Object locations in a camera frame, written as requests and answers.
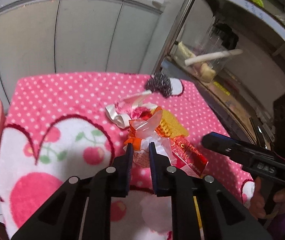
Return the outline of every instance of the red heart outline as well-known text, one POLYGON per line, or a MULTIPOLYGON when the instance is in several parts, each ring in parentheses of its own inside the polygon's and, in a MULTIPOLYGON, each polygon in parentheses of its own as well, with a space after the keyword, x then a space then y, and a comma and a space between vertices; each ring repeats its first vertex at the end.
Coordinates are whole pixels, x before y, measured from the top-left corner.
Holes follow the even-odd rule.
POLYGON ((30 134, 23 128, 21 127, 20 125, 18 124, 15 124, 15 123, 12 123, 12 124, 8 124, 4 127, 5 128, 14 128, 16 130, 19 130, 20 132, 22 132, 26 138, 28 139, 29 141, 29 144, 31 146, 31 149, 32 149, 32 152, 33 152, 33 157, 35 159, 35 165, 37 166, 38 164, 38 159, 39 159, 39 153, 41 151, 41 147, 42 147, 42 144, 44 142, 44 139, 46 138, 47 134, 49 133, 50 129, 57 123, 61 122, 61 121, 64 121, 66 119, 70 119, 70 118, 78 118, 78 119, 82 119, 84 121, 87 121, 88 123, 90 123, 91 125, 93 125, 95 128, 99 129, 107 138, 108 142, 110 143, 110 147, 111 147, 111 158, 110 158, 110 162, 109 162, 109 165, 112 164, 114 158, 115 158, 115 147, 114 147, 114 144, 112 143, 111 141, 111 138, 110 136, 108 135, 108 133, 105 131, 105 129, 99 125, 99 124, 96 124, 94 123, 93 121, 91 121, 90 119, 88 119, 87 117, 84 117, 84 116, 81 116, 79 114, 68 114, 68 115, 65 115, 65 116, 61 116, 59 118, 57 118, 54 122, 52 122, 50 124, 50 126, 48 127, 48 129, 46 130, 46 133, 43 135, 41 141, 40 141, 40 144, 39 144, 39 149, 37 151, 37 153, 35 153, 35 150, 34 150, 34 145, 33 145, 33 142, 32 142, 32 139, 31 139, 31 136, 30 134))

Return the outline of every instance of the wall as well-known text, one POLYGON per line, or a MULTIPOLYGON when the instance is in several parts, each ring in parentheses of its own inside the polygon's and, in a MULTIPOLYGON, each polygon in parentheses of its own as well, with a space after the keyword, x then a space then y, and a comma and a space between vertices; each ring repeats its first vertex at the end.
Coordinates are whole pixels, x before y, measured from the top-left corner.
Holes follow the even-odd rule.
POLYGON ((152 39, 146 51, 140 73, 151 74, 172 24, 184 0, 166 0, 166 8, 161 15, 152 39))
POLYGON ((241 80, 273 116, 273 101, 285 93, 285 74, 269 54, 244 35, 234 32, 239 36, 237 48, 244 52, 230 60, 225 67, 241 80))

